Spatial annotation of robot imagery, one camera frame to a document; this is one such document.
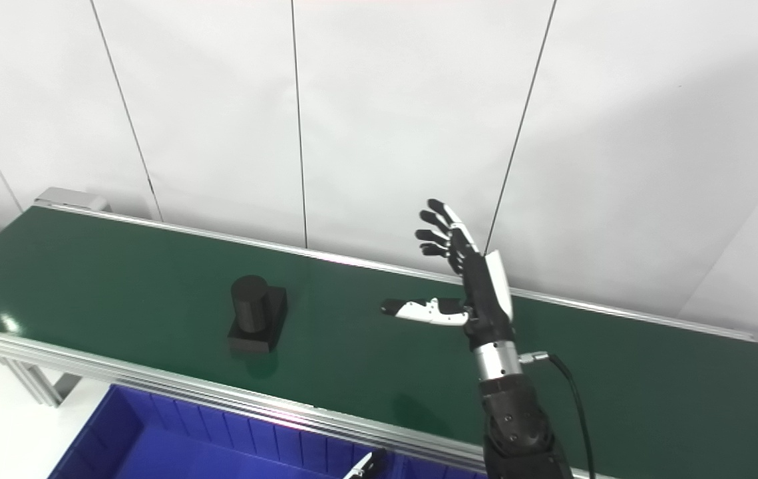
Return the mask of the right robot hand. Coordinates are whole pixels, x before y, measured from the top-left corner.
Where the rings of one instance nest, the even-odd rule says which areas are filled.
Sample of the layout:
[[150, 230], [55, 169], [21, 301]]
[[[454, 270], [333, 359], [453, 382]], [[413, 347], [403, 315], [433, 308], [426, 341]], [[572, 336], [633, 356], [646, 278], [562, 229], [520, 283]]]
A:
[[416, 230], [425, 257], [445, 258], [461, 278], [464, 298], [387, 298], [381, 303], [384, 315], [433, 325], [458, 325], [467, 337], [470, 351], [491, 343], [512, 343], [512, 297], [502, 259], [495, 249], [482, 253], [472, 234], [451, 207], [430, 199], [419, 218], [430, 225]]

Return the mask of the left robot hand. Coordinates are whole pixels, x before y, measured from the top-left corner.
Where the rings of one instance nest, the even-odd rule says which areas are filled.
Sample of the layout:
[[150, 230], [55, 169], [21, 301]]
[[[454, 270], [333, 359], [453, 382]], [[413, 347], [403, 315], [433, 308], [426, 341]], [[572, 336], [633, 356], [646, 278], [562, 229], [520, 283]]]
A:
[[388, 452], [384, 448], [376, 448], [368, 452], [355, 463], [343, 476], [344, 479], [352, 478], [379, 478], [387, 469]]

